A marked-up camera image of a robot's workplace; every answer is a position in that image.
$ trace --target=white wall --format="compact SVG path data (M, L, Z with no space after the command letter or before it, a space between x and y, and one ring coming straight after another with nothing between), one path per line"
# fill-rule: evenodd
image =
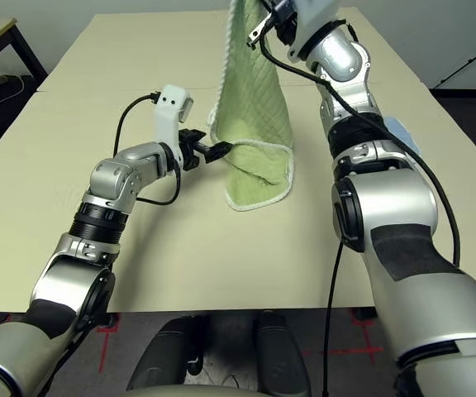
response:
M95 14L206 11L228 7L229 0L0 0L0 17L17 19L21 33L50 72ZM27 73L11 48L0 54L0 71Z
M476 55L476 0L341 0L354 5L430 88ZM476 88L476 62L442 88Z
M229 0L0 0L0 17L16 17L32 49L51 71L96 13L195 11ZM476 55L476 0L341 0L356 6L420 79L433 87ZM0 70L25 67L12 50ZM476 88L476 62L443 88Z

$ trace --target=quilted fabric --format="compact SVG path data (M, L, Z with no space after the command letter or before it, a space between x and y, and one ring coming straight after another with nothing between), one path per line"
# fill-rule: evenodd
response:
M246 45L264 19L257 0L233 0L220 96L209 116L212 139L235 144L227 202L244 211L276 203L293 181L293 135L275 66Z

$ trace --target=blue object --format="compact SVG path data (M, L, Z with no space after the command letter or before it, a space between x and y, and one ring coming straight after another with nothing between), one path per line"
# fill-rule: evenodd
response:
M401 124L397 119L394 117L384 117L383 121L385 122L385 126L387 129L397 138L402 140L407 146L413 149L418 155L421 154L420 148L414 143L411 134L409 131L405 129L403 124Z

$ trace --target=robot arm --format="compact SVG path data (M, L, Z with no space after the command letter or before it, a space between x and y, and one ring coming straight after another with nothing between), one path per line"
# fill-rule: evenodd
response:
M369 54L345 37L337 6L337 1L282 0L248 43L274 27L290 45L288 58L305 61L345 102L317 84L334 158L334 228L345 246L363 254L401 371L398 394L476 395L476 281L436 251L435 197L415 163L383 132L367 85Z
M93 169L69 232L47 262L19 322L0 325L0 396L38 395L88 332L106 322L115 284L112 265L137 194L169 172L223 157L231 145L207 147L197 130L179 130L193 100L167 85L153 94L157 142L120 151Z

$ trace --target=black table leg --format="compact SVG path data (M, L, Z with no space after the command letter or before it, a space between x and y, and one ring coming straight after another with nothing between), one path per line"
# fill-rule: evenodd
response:
M32 49L27 44L20 31L16 26L11 27L8 32L12 36L11 45L17 52L25 66L31 71L38 84L41 84L47 77L47 72L43 69L38 58L32 52Z

